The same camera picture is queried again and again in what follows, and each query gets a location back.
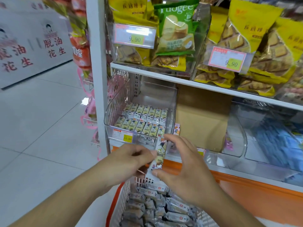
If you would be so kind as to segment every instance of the right hand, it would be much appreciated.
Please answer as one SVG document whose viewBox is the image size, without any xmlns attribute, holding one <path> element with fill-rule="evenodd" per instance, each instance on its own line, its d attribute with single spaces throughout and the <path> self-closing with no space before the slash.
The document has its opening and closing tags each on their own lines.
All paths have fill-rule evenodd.
<svg viewBox="0 0 303 227">
<path fill-rule="evenodd" d="M 175 143 L 182 159 L 179 175 L 155 169 L 153 175 L 162 180 L 184 201 L 203 208 L 216 198 L 221 188 L 216 183 L 197 147 L 182 136 L 165 134 L 164 138 Z"/>
</svg>

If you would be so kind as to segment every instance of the store shelf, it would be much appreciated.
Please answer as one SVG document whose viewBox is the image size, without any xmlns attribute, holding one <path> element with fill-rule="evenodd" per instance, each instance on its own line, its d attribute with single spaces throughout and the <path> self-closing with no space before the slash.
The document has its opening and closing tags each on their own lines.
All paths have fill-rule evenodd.
<svg viewBox="0 0 303 227">
<path fill-rule="evenodd" d="M 237 90 L 233 90 L 233 89 L 227 89 L 227 88 L 217 87 L 214 85 L 198 83 L 195 81 L 185 80 L 185 79 L 177 78 L 174 76 L 163 75 L 163 74 L 159 74 L 159 73 L 155 73 L 155 72 L 149 72 L 149 71 L 129 67 L 126 65 L 115 64 L 113 62 L 111 63 L 111 68 L 120 69 L 120 70 L 124 70 L 126 72 L 130 72 L 130 73 L 134 73 L 134 74 L 138 74 L 138 75 L 142 75 L 142 76 L 148 76 L 148 77 L 152 77 L 152 78 L 156 78 L 156 79 L 160 79 L 160 80 L 166 80 L 166 81 L 174 82 L 177 84 L 184 84 L 184 85 L 188 85 L 188 86 L 192 86 L 192 87 L 207 89 L 207 90 L 214 91 L 214 92 L 221 92 L 221 93 L 224 93 L 227 95 L 238 96 L 238 97 L 245 98 L 245 99 L 252 99 L 252 100 L 256 100 L 256 101 L 260 101 L 260 102 L 264 102 L 264 103 L 269 103 L 269 104 L 278 105 L 281 107 L 286 107 L 286 108 L 303 111 L 302 105 L 287 103 L 287 102 L 279 101 L 276 99 L 271 99 L 271 98 L 254 95 L 254 94 L 250 94 L 250 93 L 246 93 L 246 92 L 241 92 L 241 91 L 237 91 Z"/>
</svg>

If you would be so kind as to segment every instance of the forearm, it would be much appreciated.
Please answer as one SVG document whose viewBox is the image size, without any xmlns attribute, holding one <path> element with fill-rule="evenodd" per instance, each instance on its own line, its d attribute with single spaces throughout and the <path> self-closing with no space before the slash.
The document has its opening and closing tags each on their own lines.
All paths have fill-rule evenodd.
<svg viewBox="0 0 303 227">
<path fill-rule="evenodd" d="M 74 227 L 93 201 L 108 191 L 95 177 L 92 170 L 84 172 L 10 227 Z"/>
<path fill-rule="evenodd" d="M 213 201 L 203 209 L 220 227 L 264 227 L 261 222 L 220 187 L 213 192 Z"/>
</svg>

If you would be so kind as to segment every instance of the hand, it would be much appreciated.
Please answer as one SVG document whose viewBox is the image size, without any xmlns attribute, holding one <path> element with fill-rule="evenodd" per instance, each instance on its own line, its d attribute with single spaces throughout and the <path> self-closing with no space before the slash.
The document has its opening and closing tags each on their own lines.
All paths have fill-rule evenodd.
<svg viewBox="0 0 303 227">
<path fill-rule="evenodd" d="M 209 171 L 197 147 L 186 138 L 165 134 L 164 138 L 176 144 L 182 159 L 179 175 L 172 175 L 155 169 L 153 175 L 162 180 L 176 195 L 184 201 L 203 208 L 207 206 L 221 190 Z"/>
<path fill-rule="evenodd" d="M 150 163 L 156 156 L 157 151 L 150 151 L 144 146 L 124 144 L 102 159 L 91 170 L 102 179 L 103 186 L 111 188 L 132 176 L 144 178 L 145 175 L 138 169 L 143 172 L 145 169 L 147 170 L 145 164 Z"/>
</svg>

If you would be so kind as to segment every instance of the cardboard box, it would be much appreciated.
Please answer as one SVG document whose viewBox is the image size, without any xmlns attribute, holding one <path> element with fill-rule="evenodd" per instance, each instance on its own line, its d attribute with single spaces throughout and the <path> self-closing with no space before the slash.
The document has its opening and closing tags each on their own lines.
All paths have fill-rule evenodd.
<svg viewBox="0 0 303 227">
<path fill-rule="evenodd" d="M 233 96 L 179 85 L 176 123 L 197 147 L 221 152 Z"/>
</svg>

